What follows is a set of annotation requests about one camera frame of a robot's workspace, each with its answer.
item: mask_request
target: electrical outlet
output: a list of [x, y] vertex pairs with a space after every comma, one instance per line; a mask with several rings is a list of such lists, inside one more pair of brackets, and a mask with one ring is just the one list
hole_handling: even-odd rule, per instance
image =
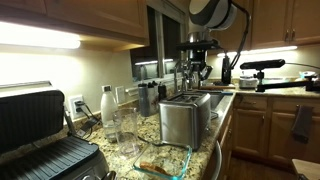
[[116, 90], [116, 99], [118, 104], [124, 103], [125, 101], [124, 87], [119, 86], [119, 87], [116, 87], [115, 90]]
[[82, 112], [77, 112], [77, 106], [75, 102], [77, 101], [83, 101], [82, 95], [77, 95], [77, 96], [71, 96], [69, 97], [69, 109], [70, 109], [70, 114], [72, 119], [80, 118], [84, 116]]

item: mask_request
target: window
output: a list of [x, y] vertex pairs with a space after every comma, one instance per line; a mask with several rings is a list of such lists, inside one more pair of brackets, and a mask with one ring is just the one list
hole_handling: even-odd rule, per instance
[[184, 17], [165, 0], [148, 2], [150, 46], [130, 50], [134, 82], [172, 76], [181, 58], [176, 45], [186, 36]]

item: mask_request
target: glass baking dish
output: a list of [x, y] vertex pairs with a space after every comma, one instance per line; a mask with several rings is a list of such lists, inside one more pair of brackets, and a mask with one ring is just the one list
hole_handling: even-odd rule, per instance
[[192, 154], [185, 145], [148, 144], [133, 163], [142, 179], [183, 179]]

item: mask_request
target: stainless steel toaster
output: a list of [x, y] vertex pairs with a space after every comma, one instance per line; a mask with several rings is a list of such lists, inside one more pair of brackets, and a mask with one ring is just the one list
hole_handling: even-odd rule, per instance
[[184, 92], [160, 101], [159, 105], [161, 140], [197, 150], [210, 122], [210, 94]]

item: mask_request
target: under-cabinet light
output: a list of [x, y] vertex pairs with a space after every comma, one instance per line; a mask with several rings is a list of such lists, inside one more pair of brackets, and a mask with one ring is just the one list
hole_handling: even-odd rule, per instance
[[73, 33], [0, 22], [1, 44], [76, 49], [79, 39]]
[[[173, 59], [165, 59], [163, 60], [163, 62], [171, 62], [173, 61]], [[138, 62], [138, 63], [135, 63], [134, 65], [146, 65], [146, 64], [157, 64], [158, 61], [145, 61], [145, 62]]]
[[[279, 52], [279, 51], [290, 51], [297, 49], [297, 46], [285, 46], [285, 47], [276, 47], [276, 48], [267, 48], [267, 49], [256, 49], [250, 51], [241, 51], [241, 55], [252, 55], [252, 54], [262, 54], [262, 53], [271, 53], [271, 52]], [[227, 53], [228, 56], [235, 56], [236, 52]], [[224, 53], [219, 53], [218, 57], [224, 57]]]

